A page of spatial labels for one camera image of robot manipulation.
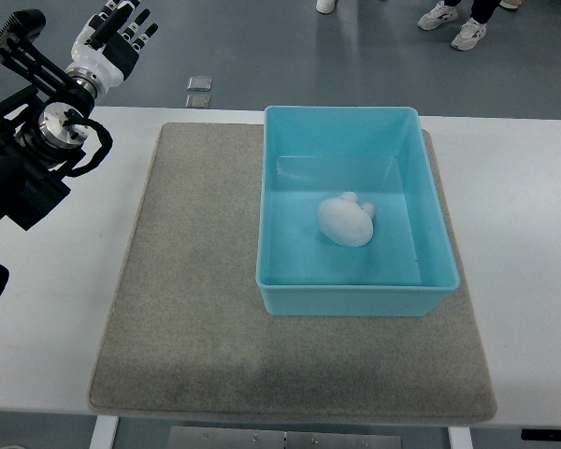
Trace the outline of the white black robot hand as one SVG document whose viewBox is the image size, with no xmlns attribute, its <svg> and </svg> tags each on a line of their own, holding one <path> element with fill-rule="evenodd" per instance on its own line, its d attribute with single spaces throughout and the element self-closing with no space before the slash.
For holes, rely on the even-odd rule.
<svg viewBox="0 0 561 449">
<path fill-rule="evenodd" d="M 139 53 L 158 30 L 142 25 L 151 12 L 138 1 L 107 1 L 83 26 L 65 73 L 98 99 L 127 80 Z"/>
</svg>

